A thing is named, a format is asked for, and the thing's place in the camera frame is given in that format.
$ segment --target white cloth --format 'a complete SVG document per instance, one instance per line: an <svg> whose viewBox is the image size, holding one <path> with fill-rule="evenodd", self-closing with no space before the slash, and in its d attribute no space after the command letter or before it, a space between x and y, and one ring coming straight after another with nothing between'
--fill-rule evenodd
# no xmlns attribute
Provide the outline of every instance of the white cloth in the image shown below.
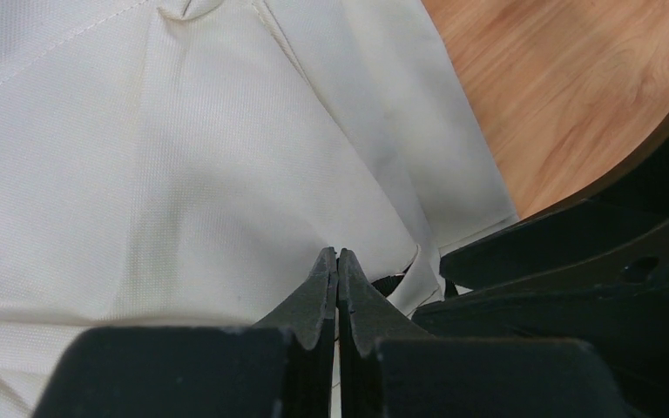
<svg viewBox="0 0 669 418"><path fill-rule="evenodd" d="M251 324L324 246L410 314L515 219L418 0L0 0L0 417L87 327Z"/></svg>

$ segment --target folded garment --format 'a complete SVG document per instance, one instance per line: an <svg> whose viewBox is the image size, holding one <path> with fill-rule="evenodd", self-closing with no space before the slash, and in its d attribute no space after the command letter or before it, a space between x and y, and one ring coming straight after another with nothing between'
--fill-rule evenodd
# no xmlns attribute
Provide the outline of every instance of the folded garment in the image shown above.
<svg viewBox="0 0 669 418"><path fill-rule="evenodd" d="M247 325L325 246L441 298L516 220L418 0L0 1L0 417L103 325Z"/></svg>

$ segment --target wooden table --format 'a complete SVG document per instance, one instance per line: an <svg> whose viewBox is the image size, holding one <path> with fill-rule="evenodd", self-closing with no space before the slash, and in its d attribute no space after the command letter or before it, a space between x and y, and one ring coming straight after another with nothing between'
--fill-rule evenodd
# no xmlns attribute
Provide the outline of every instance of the wooden table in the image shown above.
<svg viewBox="0 0 669 418"><path fill-rule="evenodd" d="M423 0L523 217L669 111L669 0Z"/></svg>

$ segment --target brown wooden tabletop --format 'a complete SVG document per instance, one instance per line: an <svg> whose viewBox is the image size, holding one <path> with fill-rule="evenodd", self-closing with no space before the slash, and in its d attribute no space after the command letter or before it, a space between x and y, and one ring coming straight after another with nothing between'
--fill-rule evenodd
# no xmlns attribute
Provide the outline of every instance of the brown wooden tabletop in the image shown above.
<svg viewBox="0 0 669 418"><path fill-rule="evenodd" d="M423 0L523 217L669 111L669 0Z"/></svg>

